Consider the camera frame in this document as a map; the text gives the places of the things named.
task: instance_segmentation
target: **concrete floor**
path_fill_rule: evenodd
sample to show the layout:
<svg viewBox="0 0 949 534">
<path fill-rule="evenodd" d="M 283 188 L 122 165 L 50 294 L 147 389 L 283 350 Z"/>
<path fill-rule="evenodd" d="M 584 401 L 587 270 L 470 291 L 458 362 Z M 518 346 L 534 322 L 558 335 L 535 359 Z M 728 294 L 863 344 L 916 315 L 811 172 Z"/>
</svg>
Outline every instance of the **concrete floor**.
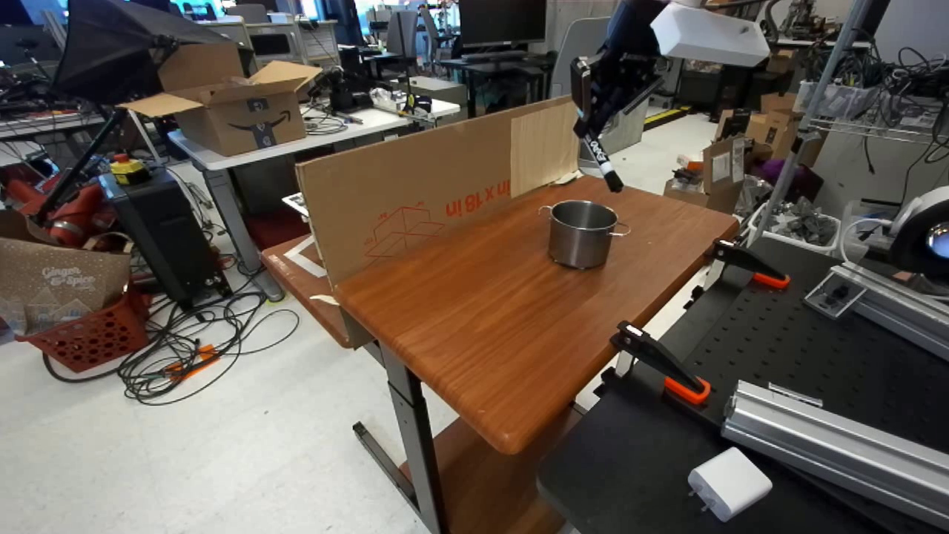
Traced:
<svg viewBox="0 0 949 534">
<path fill-rule="evenodd" d="M 612 157 L 621 180 L 661 193 L 679 153 L 697 157 L 713 125 L 687 114 Z M 651 322 L 679 316 L 676 295 Z M 138 407 L 116 375 L 62 386 L 30 344 L 0 344 L 0 530 L 9 534 L 421 534 L 424 524 L 356 441 L 365 421 L 402 457 L 383 366 L 340 350 L 294 295 L 245 344 L 298 329 L 239 359 L 175 407 Z M 197 389 L 224 365 L 193 375 Z M 430 395 L 433 427 L 452 411 Z"/>
</svg>

